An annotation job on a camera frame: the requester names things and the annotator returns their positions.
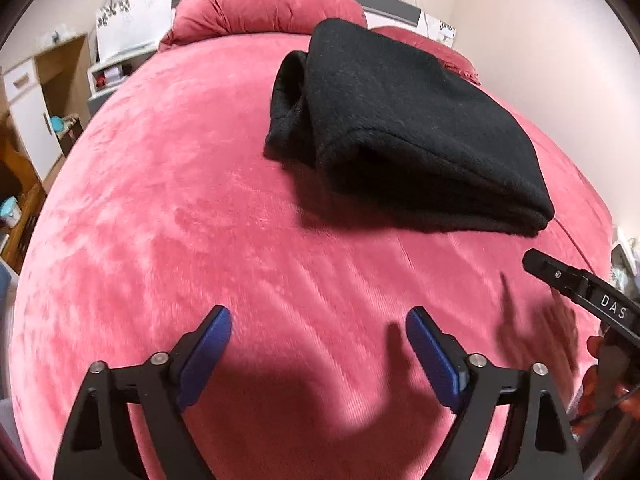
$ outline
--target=white drawer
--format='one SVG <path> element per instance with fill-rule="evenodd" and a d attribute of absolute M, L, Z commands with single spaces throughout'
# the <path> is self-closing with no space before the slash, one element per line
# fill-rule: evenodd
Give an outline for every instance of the white drawer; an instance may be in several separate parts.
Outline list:
<path fill-rule="evenodd" d="M 28 59 L 2 76 L 7 102 L 13 101 L 30 86 L 38 83 L 36 66 L 33 59 Z"/>

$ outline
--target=drawer handle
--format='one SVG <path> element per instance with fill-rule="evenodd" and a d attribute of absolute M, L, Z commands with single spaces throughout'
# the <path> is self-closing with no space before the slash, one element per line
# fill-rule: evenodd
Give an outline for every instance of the drawer handle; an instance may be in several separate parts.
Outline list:
<path fill-rule="evenodd" d="M 44 119 L 44 123 L 47 125 L 47 130 L 49 131 L 49 135 L 53 135 L 53 132 L 51 131 L 51 126 L 49 126 L 49 118 L 47 117 L 47 113 L 43 112 L 42 113 L 42 118 Z"/>
<path fill-rule="evenodd" d="M 21 77 L 19 77 L 18 79 L 16 79 L 14 81 L 14 86 L 16 88 L 21 88 L 21 87 L 25 86 L 28 82 L 29 82 L 29 74 L 28 73 L 24 73 Z"/>

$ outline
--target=black fleece blanket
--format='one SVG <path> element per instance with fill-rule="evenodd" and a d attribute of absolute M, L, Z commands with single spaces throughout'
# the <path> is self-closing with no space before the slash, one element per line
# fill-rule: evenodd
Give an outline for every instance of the black fleece blanket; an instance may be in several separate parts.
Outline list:
<path fill-rule="evenodd" d="M 282 62 L 265 148 L 444 230 L 531 236 L 554 216 L 508 111 L 431 54 L 342 20 L 320 23 L 308 54 Z"/>

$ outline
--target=red object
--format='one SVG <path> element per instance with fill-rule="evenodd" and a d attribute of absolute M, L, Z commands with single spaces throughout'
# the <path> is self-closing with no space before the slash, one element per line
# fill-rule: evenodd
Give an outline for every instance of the red object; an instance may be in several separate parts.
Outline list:
<path fill-rule="evenodd" d="M 414 305 L 497 365 L 542 361 L 565 402 L 593 363 L 598 320 L 520 263 L 535 247 L 608 275 L 611 219 L 571 160 L 498 101 L 535 146 L 556 206 L 547 229 L 396 227 L 262 154 L 275 75 L 308 41 L 227 36 L 153 56 L 74 146 L 26 255 L 10 345 L 20 439 L 42 480 L 89 364 L 169 350 L 216 303 L 233 315 L 231 341 L 184 416 L 221 480 L 420 478 L 452 416 L 404 337 Z"/>
<path fill-rule="evenodd" d="M 181 0 L 159 51 L 206 38 L 254 32 L 311 34 L 327 18 L 367 27 L 355 0 Z"/>
<path fill-rule="evenodd" d="M 402 43 L 406 43 L 407 45 L 411 45 L 415 48 L 428 52 L 429 54 L 437 57 L 444 68 L 461 75 L 464 79 L 473 84 L 480 84 L 478 72 L 476 72 L 472 63 L 466 57 L 462 56 L 462 54 L 457 53 L 447 45 L 430 40 L 429 38 L 425 38 L 411 30 L 406 30 L 405 28 L 400 27 L 376 27 L 371 30 L 391 38 L 392 40 L 401 41 Z"/>

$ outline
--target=wooden cabinet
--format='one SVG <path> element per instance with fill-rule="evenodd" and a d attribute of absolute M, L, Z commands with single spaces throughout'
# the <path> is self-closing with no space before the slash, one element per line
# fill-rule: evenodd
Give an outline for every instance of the wooden cabinet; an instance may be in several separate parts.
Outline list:
<path fill-rule="evenodd" d="M 41 181 L 62 157 L 50 117 L 79 116 L 89 120 L 86 79 L 90 64 L 86 36 L 71 38 L 5 70 L 2 86 L 21 148 Z"/>
<path fill-rule="evenodd" d="M 42 88 L 33 86 L 13 102 L 10 109 L 22 145 L 38 178 L 44 180 L 62 155 L 62 149 L 49 121 Z"/>
<path fill-rule="evenodd" d="M 6 115 L 4 118 L 0 116 L 0 160 L 20 180 L 22 185 L 22 193 L 16 197 L 22 211 L 22 217 L 13 229 L 0 228 L 0 233 L 8 231 L 9 235 L 6 244 L 0 250 L 0 258 L 20 274 L 24 261 L 24 248 L 27 243 L 25 238 L 29 236 L 30 218 L 39 215 L 46 194 L 29 160 L 15 150 L 14 142 L 12 142 L 14 132 L 7 125 L 6 119 Z"/>

